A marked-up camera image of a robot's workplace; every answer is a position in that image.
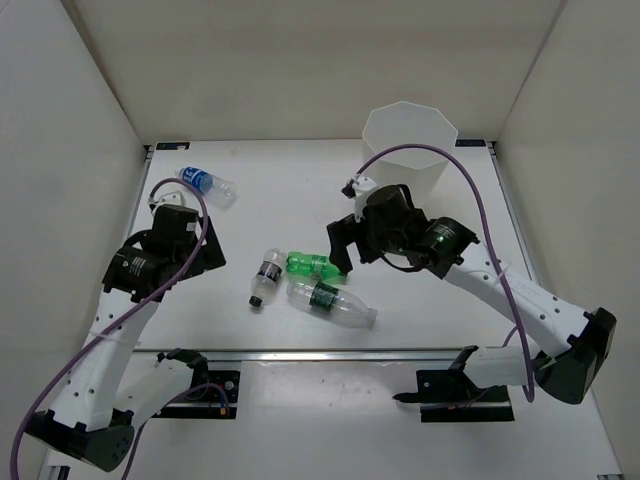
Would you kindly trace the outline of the blue label plastic bottle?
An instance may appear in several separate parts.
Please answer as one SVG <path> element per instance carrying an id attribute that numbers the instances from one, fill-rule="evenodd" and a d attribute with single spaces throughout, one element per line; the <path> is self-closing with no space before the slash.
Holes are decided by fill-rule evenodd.
<path id="1" fill-rule="evenodd" d="M 233 182 L 197 167 L 187 166 L 176 171 L 179 180 L 191 185 L 213 205 L 227 209 L 237 200 L 237 187 Z"/>

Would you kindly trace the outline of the clear green label bottle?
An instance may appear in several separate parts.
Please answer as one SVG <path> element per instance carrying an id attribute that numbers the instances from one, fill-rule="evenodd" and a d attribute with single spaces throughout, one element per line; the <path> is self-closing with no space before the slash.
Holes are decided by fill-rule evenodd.
<path id="1" fill-rule="evenodd" d="M 371 328 L 378 311 L 355 295 L 321 281 L 294 278 L 286 294 L 290 304 L 301 311 L 345 328 Z"/>

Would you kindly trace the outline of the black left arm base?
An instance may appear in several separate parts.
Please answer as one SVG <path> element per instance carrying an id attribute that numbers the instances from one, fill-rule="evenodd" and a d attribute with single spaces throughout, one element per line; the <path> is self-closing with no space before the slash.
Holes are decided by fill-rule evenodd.
<path id="1" fill-rule="evenodd" d="M 156 414 L 154 419 L 235 420 L 241 381 L 239 362 L 210 362 L 207 376 L 198 380 L 193 392 L 182 394 Z"/>

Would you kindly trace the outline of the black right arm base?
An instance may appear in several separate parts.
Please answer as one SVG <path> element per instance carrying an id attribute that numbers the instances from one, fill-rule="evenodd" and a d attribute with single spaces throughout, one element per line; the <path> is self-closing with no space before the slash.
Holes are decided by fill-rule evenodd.
<path id="1" fill-rule="evenodd" d="M 455 370 L 418 370 L 416 378 L 422 423 L 515 420 L 506 386 L 478 388 Z"/>

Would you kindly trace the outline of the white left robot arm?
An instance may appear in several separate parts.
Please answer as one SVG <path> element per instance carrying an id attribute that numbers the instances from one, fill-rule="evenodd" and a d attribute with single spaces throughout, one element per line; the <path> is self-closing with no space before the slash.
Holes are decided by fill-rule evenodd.
<path id="1" fill-rule="evenodd" d="M 179 398 L 198 400 L 216 389 L 201 353 L 174 349 L 151 374 L 120 383 L 137 341 L 164 294 L 180 281 L 224 266 L 207 214 L 179 205 L 156 208 L 150 229 L 128 238 L 103 277 L 96 331 L 58 373 L 62 386 L 46 409 L 33 404 L 19 432 L 104 472 L 136 447 L 144 424 Z"/>

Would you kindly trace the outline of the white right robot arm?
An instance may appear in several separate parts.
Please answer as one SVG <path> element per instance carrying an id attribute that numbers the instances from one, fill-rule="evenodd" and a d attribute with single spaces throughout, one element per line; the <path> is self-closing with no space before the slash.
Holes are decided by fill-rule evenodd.
<path id="1" fill-rule="evenodd" d="M 351 180 L 342 193 L 354 211 L 330 223 L 330 260 L 347 274 L 348 246 L 360 261 L 404 257 L 405 273 L 428 271 L 489 305 L 523 335 L 521 347 L 466 348 L 449 375 L 449 387 L 470 400 L 483 389 L 532 384 L 563 403 L 583 401 L 611 350 L 615 316 L 599 307 L 588 312 L 509 272 L 495 252 L 466 226 L 450 217 L 428 218 L 415 207 L 404 184 L 379 186 Z"/>

